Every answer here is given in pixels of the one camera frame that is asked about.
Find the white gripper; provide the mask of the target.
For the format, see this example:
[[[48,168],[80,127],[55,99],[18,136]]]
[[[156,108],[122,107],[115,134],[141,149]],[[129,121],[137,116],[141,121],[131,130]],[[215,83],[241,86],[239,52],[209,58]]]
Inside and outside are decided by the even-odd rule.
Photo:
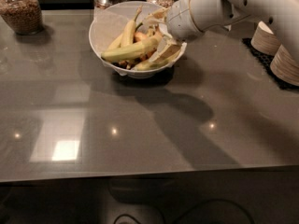
[[[178,0],[170,8],[161,7],[143,19],[144,25],[166,24],[168,33],[176,40],[191,42],[204,33],[200,31],[192,18],[191,0]],[[159,63],[180,51],[181,44],[175,39],[163,38],[157,50],[151,55],[151,63]]]

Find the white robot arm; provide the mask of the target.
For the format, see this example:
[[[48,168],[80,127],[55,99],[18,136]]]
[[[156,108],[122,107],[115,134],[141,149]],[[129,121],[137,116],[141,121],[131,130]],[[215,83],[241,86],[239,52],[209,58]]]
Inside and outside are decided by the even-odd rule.
[[[189,41],[215,26],[251,18],[266,23],[299,61],[299,0],[178,0],[148,15],[144,23],[161,22],[175,39]]]

